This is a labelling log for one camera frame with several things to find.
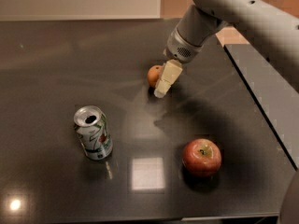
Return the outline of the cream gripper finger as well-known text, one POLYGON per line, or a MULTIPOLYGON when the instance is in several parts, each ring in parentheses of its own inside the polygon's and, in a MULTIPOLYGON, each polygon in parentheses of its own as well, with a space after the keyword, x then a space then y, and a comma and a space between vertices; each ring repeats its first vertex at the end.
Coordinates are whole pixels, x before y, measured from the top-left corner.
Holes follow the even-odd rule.
POLYGON ((164 63, 155 85, 154 95, 157 98, 164 98, 180 76, 182 70, 182 63, 177 60, 168 60, 164 63))

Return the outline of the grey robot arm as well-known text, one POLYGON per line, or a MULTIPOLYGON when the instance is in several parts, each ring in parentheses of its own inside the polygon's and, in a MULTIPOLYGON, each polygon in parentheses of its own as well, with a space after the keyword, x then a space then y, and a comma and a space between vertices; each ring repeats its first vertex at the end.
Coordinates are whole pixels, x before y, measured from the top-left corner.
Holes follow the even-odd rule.
POLYGON ((262 0, 193 0, 169 36, 168 61, 155 85, 164 97, 206 40, 231 24, 293 87, 299 90, 299 19, 262 0))

